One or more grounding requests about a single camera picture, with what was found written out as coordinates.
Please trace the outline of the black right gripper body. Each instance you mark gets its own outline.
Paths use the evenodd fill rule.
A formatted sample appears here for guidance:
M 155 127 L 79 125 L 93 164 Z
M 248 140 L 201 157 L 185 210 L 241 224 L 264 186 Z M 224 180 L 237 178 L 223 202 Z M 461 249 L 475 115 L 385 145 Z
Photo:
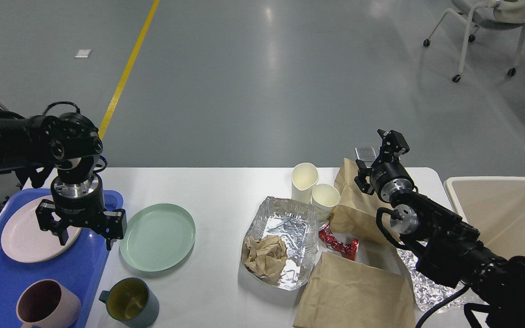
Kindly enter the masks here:
M 400 161 L 374 165 L 371 168 L 369 182 L 374 188 L 374 193 L 384 203 L 390 203 L 392 196 L 402 190 L 413 191 L 414 181 L 400 164 Z

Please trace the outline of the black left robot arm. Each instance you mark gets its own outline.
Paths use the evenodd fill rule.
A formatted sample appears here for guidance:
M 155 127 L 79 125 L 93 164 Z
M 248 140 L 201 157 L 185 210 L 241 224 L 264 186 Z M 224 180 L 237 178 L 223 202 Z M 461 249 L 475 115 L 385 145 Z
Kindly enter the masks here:
M 102 151 L 98 128 L 80 108 L 58 117 L 44 112 L 23 118 L 0 111 L 0 174 L 33 168 L 35 182 L 46 180 L 57 169 L 50 187 L 52 200 L 42 200 L 35 213 L 40 229 L 57 236 L 61 245 L 67 242 L 70 226 L 93 230 L 106 239 L 108 250 L 124 238 L 125 210 L 105 207 L 97 168 L 98 161 L 104 161 Z

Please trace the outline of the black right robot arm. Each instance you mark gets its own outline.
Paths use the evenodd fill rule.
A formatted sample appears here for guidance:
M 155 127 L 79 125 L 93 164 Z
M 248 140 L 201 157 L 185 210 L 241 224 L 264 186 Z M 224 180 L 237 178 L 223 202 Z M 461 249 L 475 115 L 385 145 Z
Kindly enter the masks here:
M 395 247 L 417 256 L 416 270 L 436 284 L 464 287 L 427 311 L 417 322 L 421 327 L 432 313 L 471 290 L 483 304 L 466 303 L 469 325 L 479 328 L 475 312 L 487 314 L 490 328 L 525 328 L 525 256 L 504 259 L 484 247 L 479 231 L 461 216 L 418 192 L 402 166 L 400 156 L 410 150 L 402 133 L 378 129 L 382 139 L 371 166 L 358 159 L 355 182 L 367 195 L 391 208 L 381 207 L 376 225 Z

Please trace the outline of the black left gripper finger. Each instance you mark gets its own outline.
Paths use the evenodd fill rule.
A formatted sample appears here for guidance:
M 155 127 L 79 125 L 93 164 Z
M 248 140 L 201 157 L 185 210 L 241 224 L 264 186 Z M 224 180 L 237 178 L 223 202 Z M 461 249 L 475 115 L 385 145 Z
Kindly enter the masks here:
M 104 238 L 106 241 L 107 251 L 111 248 L 116 240 L 123 240 L 127 230 L 127 217 L 125 209 L 104 211 Z
M 67 227 L 70 226 L 67 220 L 60 218 L 55 220 L 53 214 L 56 213 L 56 205 L 52 200 L 41 200 L 36 208 L 36 218 L 40 230 L 46 232 L 50 231 L 54 236 L 58 237 L 61 246 L 65 246 L 69 234 Z

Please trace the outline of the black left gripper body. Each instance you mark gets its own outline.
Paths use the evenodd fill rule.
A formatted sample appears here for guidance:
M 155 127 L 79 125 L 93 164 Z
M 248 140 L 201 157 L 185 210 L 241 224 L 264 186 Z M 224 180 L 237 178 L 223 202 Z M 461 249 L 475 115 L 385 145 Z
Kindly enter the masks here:
M 67 184 L 56 177 L 51 184 L 51 196 L 56 205 L 55 220 L 62 218 L 70 226 L 104 233 L 104 211 L 108 208 L 104 203 L 103 182 L 98 174 L 92 174 L 79 184 Z

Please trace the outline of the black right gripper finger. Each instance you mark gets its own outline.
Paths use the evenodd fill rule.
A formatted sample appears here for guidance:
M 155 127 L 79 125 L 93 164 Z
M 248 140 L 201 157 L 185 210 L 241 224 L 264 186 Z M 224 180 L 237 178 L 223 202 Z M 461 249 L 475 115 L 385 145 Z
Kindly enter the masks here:
M 356 165 L 358 166 L 358 173 L 354 181 L 362 193 L 365 195 L 373 195 L 374 188 L 369 182 L 369 177 L 372 172 L 372 168 L 369 168 L 364 161 L 361 159 L 355 160 Z
M 377 132 L 382 139 L 379 155 L 377 156 L 378 165 L 399 161 L 401 155 L 410 151 L 410 146 L 402 133 L 393 129 L 390 131 L 378 129 Z

